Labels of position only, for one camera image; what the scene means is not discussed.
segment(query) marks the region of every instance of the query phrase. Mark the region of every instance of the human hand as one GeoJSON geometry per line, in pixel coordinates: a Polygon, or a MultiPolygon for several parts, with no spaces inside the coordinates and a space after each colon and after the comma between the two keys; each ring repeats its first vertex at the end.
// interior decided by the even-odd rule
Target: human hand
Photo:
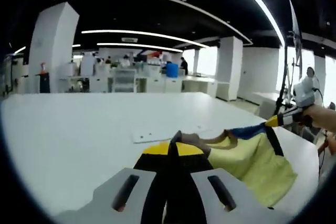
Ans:
{"type": "Polygon", "coordinates": [[[336,138],[335,133],[328,133],[327,135],[328,148],[331,155],[336,153],[336,138]]]}

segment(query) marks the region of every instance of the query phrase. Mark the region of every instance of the white wall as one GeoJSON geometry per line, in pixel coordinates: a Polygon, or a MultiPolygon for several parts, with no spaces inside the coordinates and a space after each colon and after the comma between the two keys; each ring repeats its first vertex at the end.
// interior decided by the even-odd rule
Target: white wall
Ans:
{"type": "Polygon", "coordinates": [[[178,52],[176,54],[172,54],[172,63],[180,65],[182,60],[181,57],[183,56],[183,53],[178,52]]]}
{"type": "Polygon", "coordinates": [[[259,104],[253,92],[276,92],[278,64],[279,49],[244,48],[238,97],[259,104]]]}
{"type": "Polygon", "coordinates": [[[107,59],[111,56],[112,60],[122,59],[125,55],[129,53],[134,53],[137,55],[142,49],[132,49],[132,48],[99,48],[98,56],[104,59],[107,59]]]}

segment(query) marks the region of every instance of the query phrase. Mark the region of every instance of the black pole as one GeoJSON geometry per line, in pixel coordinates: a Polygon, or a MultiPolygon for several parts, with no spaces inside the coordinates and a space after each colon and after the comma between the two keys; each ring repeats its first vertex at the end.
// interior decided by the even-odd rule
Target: black pole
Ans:
{"type": "Polygon", "coordinates": [[[280,95],[278,97],[278,100],[277,100],[277,103],[276,103],[276,108],[275,108],[275,111],[274,111],[274,114],[273,115],[277,115],[279,113],[279,110],[280,110],[280,107],[282,105],[282,97],[284,96],[283,92],[285,90],[285,83],[286,83],[286,77],[287,77],[287,50],[288,50],[288,46],[287,44],[285,44],[285,66],[283,68],[283,78],[282,78],[282,86],[281,86],[281,90],[280,90],[280,95]]]}

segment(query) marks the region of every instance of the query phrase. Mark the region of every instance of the blue fabric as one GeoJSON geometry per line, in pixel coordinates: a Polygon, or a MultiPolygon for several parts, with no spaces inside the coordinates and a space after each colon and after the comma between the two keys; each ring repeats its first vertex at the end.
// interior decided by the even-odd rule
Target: blue fabric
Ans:
{"type": "Polygon", "coordinates": [[[266,133],[265,123],[244,128],[235,128],[230,130],[236,138],[248,140],[260,133],[266,133]]]}

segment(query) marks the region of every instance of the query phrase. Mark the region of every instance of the desk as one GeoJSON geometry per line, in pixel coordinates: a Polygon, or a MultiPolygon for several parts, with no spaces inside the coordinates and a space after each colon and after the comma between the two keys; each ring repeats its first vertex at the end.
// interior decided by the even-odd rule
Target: desk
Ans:
{"type": "Polygon", "coordinates": [[[137,76],[141,80],[142,92],[148,93],[168,93],[180,92],[182,82],[184,83],[184,92],[202,92],[216,97],[217,85],[219,82],[212,78],[181,76],[177,78],[167,77],[165,74],[155,77],[137,76]]]}
{"type": "MultiPolygon", "coordinates": [[[[136,126],[173,136],[182,126],[197,124],[209,129],[201,137],[214,137],[224,128],[265,121],[203,93],[16,94],[2,102],[2,120],[21,179],[52,215],[84,206],[95,188],[134,166],[151,145],[132,143],[136,126]]],[[[296,214],[318,185],[317,149],[283,128],[275,132],[298,173],[275,208],[296,214]]]]}
{"type": "MultiPolygon", "coordinates": [[[[261,93],[261,92],[254,92],[254,95],[260,96],[262,99],[268,99],[272,101],[277,101],[279,98],[279,94],[277,93],[261,93]]],[[[290,101],[290,104],[296,105],[295,101],[290,101]]]]}

